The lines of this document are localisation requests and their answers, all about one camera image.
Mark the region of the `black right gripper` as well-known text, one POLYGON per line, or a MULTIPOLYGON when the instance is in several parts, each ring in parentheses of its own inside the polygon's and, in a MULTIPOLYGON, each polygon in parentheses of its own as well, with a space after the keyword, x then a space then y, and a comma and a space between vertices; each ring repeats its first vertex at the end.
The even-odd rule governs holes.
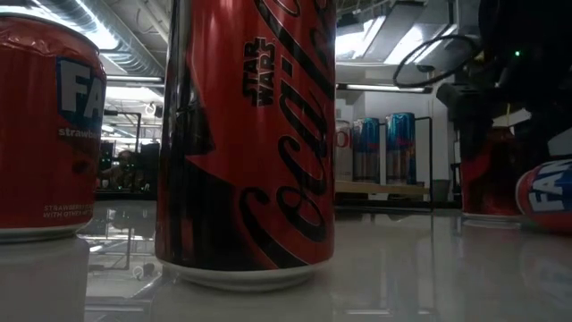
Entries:
MULTIPOLYGON (((539 109, 562 96, 561 83, 572 69, 572 26, 482 26, 480 33, 492 59, 494 84, 483 90, 484 96, 466 83, 444 82, 436 93, 459 133, 462 160, 476 158, 492 128, 485 100, 539 109)), ((562 131, 555 114, 531 114, 517 123, 520 165, 534 168, 547 161, 548 141, 562 131)))

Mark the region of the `red Coca-Cola can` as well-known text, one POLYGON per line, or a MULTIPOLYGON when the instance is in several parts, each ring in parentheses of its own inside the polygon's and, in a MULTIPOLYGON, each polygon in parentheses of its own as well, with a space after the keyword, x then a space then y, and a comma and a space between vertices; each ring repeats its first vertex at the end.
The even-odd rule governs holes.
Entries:
POLYGON ((515 199, 518 144, 508 127, 492 127, 460 142, 462 212, 469 216, 520 216, 515 199))

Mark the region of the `red Fanta strawberry can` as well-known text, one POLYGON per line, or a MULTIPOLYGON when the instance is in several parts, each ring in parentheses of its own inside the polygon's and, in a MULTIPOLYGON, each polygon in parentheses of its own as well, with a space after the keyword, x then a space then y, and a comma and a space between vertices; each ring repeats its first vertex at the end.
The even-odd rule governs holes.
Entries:
POLYGON ((0 242, 62 238, 92 219, 105 89, 87 37, 0 13, 0 242))
POLYGON ((572 233, 572 159, 543 163, 516 185, 519 210, 532 224, 555 233, 572 233))

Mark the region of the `silver can with red print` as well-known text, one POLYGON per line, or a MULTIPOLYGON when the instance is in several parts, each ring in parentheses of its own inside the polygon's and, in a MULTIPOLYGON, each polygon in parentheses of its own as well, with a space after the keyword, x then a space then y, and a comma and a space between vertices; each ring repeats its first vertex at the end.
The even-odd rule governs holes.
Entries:
POLYGON ((353 179, 352 126, 344 120, 336 121, 335 132, 335 178, 351 182, 353 179))

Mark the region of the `red Star Wars cola can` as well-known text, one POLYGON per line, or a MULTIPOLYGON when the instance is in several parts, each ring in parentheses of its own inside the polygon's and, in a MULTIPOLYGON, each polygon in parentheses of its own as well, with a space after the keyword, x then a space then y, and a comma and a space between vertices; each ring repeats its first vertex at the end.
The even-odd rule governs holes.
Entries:
POLYGON ((335 0, 172 0, 156 257, 217 289, 334 252, 335 0))

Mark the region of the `grey waste bin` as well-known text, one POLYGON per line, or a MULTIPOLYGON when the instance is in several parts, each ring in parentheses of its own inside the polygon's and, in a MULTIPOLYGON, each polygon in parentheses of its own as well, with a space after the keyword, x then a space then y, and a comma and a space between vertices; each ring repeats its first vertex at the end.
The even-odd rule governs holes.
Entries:
POLYGON ((449 179, 435 179, 433 180, 433 201, 447 202, 450 194, 450 180, 449 179))

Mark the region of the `silver and teal energy can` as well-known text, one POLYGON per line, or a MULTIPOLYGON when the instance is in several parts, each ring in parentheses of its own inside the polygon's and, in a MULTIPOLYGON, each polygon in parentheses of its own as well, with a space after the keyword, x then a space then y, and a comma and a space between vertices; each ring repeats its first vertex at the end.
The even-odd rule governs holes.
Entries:
POLYGON ((412 113, 385 118, 386 181, 395 185, 416 185, 416 118, 412 113))
POLYGON ((353 123, 353 180, 380 182, 380 125, 377 118, 361 118, 353 123))

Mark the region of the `person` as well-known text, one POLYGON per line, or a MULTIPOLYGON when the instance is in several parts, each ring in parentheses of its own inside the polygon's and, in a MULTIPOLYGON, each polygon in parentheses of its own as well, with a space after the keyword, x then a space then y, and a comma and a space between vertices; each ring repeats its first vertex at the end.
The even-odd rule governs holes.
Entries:
POLYGON ((109 181, 111 187, 117 190, 135 189, 136 182, 136 155, 134 152, 124 150, 118 154, 118 165, 102 172, 102 178, 109 181))

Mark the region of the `silver ceiling duct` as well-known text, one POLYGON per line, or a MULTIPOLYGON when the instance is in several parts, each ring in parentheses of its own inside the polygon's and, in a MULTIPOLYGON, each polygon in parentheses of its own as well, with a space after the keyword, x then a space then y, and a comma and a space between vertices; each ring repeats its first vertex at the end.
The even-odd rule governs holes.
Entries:
POLYGON ((32 0, 50 17, 94 42, 131 75, 163 76, 164 67, 104 0, 32 0))

